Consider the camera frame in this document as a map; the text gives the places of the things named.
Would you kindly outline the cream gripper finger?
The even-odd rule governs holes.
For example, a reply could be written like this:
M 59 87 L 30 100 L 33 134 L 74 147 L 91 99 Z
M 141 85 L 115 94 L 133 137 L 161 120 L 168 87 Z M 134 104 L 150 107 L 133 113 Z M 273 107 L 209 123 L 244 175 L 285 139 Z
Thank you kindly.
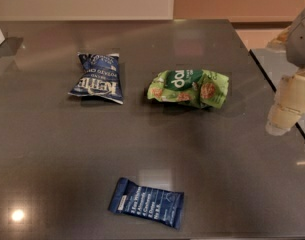
M 267 48 L 273 50 L 284 50 L 289 35 L 289 27 L 282 30 L 275 38 L 268 42 Z
M 305 68 L 299 68 L 295 74 L 281 78 L 268 113 L 266 131 L 273 136 L 284 135 L 304 114 Z

